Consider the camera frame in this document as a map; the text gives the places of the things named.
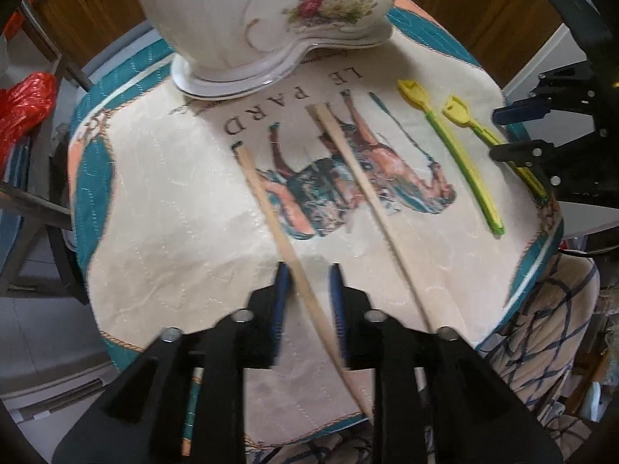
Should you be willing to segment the red plastic bag on shelf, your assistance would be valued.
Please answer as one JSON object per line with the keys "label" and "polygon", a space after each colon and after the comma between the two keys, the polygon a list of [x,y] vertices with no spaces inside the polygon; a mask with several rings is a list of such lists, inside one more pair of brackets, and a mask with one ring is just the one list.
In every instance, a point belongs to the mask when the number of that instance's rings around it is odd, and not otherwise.
{"label": "red plastic bag on shelf", "polygon": [[12,146],[53,113],[57,96],[55,76],[43,71],[33,72],[12,88],[1,90],[1,171]]}

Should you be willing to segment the patterned teal beige table mat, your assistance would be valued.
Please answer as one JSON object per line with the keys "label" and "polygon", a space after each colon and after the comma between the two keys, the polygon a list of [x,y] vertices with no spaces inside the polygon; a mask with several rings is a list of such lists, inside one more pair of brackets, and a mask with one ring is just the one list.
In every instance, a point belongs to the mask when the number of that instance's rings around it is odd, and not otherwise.
{"label": "patterned teal beige table mat", "polygon": [[195,332],[268,285],[275,241],[232,150],[253,155],[281,228],[327,317],[328,270],[405,325],[423,325],[351,170],[306,108],[325,104],[373,185],[413,283],[472,345],[517,311],[563,235],[538,199],[468,129],[452,128],[501,214],[495,236],[442,140],[398,89],[418,82],[439,118],[451,94],[489,126],[501,89],[410,0],[383,45],[317,50],[284,80],[227,102],[184,96],[156,41],[106,74],[72,114],[68,151],[78,262],[111,362],[125,369],[167,327]]}

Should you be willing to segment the yellow green plastic spoon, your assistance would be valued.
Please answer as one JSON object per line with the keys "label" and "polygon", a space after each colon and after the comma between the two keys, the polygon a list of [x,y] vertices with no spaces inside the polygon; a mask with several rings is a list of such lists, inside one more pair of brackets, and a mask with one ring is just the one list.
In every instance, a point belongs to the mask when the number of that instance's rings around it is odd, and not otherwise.
{"label": "yellow green plastic spoon", "polygon": [[[492,149],[495,146],[502,145],[503,142],[488,128],[483,126],[471,114],[469,106],[459,97],[448,97],[442,108],[442,114],[449,119],[451,123],[462,128],[470,129],[478,139],[480,139],[488,148]],[[516,167],[513,162],[509,162],[510,169],[526,183],[530,191],[542,202],[549,200],[548,193],[545,191],[542,184],[534,176],[533,172],[528,169]]]}
{"label": "yellow green plastic spoon", "polygon": [[410,80],[399,80],[398,89],[408,103],[424,112],[428,123],[431,124],[431,127],[442,140],[468,182],[469,188],[472,190],[493,235],[504,235],[503,219],[501,219],[501,214],[486,186],[486,182],[482,179],[479,170],[475,167],[465,147],[433,110],[429,94],[418,82]]}

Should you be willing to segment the white floral ceramic utensil holder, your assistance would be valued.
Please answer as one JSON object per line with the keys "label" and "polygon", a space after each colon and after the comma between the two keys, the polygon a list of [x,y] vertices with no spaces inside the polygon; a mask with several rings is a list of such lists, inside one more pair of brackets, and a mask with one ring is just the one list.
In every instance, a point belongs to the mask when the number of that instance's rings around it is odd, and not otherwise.
{"label": "white floral ceramic utensil holder", "polygon": [[316,49],[359,49],[392,35],[395,0],[139,0],[174,56],[186,96],[224,101],[287,77]]}

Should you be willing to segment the wooden chopstick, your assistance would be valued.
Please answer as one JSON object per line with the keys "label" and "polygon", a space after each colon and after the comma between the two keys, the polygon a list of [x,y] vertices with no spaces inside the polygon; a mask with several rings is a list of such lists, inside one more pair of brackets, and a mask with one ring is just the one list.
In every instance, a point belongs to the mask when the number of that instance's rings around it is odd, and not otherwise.
{"label": "wooden chopstick", "polygon": [[259,173],[257,172],[255,161],[250,150],[243,146],[242,142],[234,143],[232,150],[235,154],[243,175],[252,190],[252,193],[258,202],[262,214],[264,214],[265,222],[277,246],[281,259],[292,272],[292,277],[295,283],[296,293],[300,298],[306,313],[313,324],[313,327],[326,350],[330,361],[338,372],[338,375],[344,383],[348,394],[355,400],[355,404],[364,416],[373,422],[373,406],[367,400],[362,390],[355,384],[351,373],[347,372],[344,367],[343,360],[339,352],[339,344],[337,334],[333,331],[330,321],[327,319],[323,311],[318,297],[311,288],[311,283],[306,276],[301,262],[299,261],[293,245],[289,242],[289,238],[281,228],[278,216],[275,214],[270,200],[268,199],[267,191],[261,184]]}
{"label": "wooden chopstick", "polygon": [[438,326],[435,323],[433,314],[426,308],[419,291],[417,291],[416,285],[413,283],[413,278],[406,259],[402,253],[402,249],[399,247],[397,241],[395,241],[395,235],[393,234],[392,227],[389,224],[389,220],[380,199],[376,194],[376,191],[373,189],[373,185],[366,176],[365,171],[362,169],[361,164],[355,157],[354,151],[346,141],[344,132],[325,104],[312,104],[309,105],[306,110],[313,118],[318,119],[320,126],[326,134],[330,136],[333,144],[336,146],[337,150],[344,159],[345,164],[351,170],[352,176],[355,177],[355,182],[357,183],[359,189],[361,189],[365,201],[371,209],[374,221],[376,221],[380,231],[382,232],[382,236],[389,248],[393,261],[395,261],[395,265],[398,266],[399,271],[402,273],[403,279],[406,281],[409,293],[414,301],[414,304],[417,305],[417,309],[419,309],[420,316],[426,330],[431,332],[435,331],[438,329]]}

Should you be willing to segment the stainless steel shelf rack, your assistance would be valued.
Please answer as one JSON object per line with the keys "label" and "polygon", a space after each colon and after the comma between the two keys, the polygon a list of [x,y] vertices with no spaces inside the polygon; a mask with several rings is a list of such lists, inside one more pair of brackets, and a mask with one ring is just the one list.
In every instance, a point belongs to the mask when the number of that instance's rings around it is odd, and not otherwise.
{"label": "stainless steel shelf rack", "polygon": [[[28,153],[21,165],[23,186],[1,181],[1,211],[17,220],[15,234],[1,243],[1,295],[17,299],[72,297],[89,303],[83,275],[72,246],[68,208],[68,127],[60,125],[54,140],[53,116],[47,115],[28,134]],[[24,275],[22,269],[36,244],[48,241],[56,279]]]}

